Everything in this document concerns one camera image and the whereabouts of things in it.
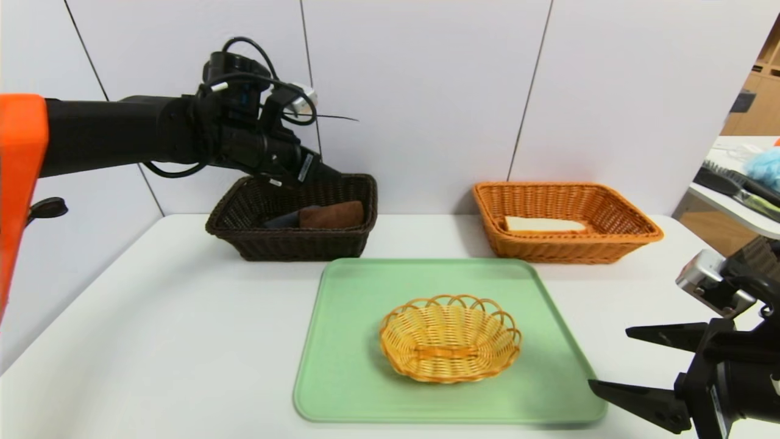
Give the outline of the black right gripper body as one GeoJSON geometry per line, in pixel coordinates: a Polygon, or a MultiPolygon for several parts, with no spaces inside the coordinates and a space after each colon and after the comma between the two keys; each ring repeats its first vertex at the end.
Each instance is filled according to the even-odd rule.
{"type": "Polygon", "coordinates": [[[699,438],[727,438],[735,422],[778,423],[778,328],[750,331],[716,318],[686,373],[684,400],[699,438]]]}

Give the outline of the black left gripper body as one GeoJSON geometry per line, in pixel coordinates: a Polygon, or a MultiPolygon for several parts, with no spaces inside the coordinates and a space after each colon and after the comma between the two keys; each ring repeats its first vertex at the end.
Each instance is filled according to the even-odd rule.
{"type": "Polygon", "coordinates": [[[312,180],[310,174],[321,157],[305,147],[298,136],[265,134],[263,141],[263,178],[277,187],[296,187],[312,180]]]}

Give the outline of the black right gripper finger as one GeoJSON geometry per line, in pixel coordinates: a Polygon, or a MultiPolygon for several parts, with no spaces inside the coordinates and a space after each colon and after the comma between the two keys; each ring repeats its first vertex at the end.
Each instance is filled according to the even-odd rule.
{"type": "Polygon", "coordinates": [[[696,352],[708,326],[708,323],[675,323],[629,327],[626,336],[685,352],[696,352]]]}
{"type": "Polygon", "coordinates": [[[692,428],[685,400],[679,396],[685,379],[686,374],[680,373],[671,390],[602,380],[588,380],[588,384],[591,391],[605,402],[679,435],[692,428]]]}

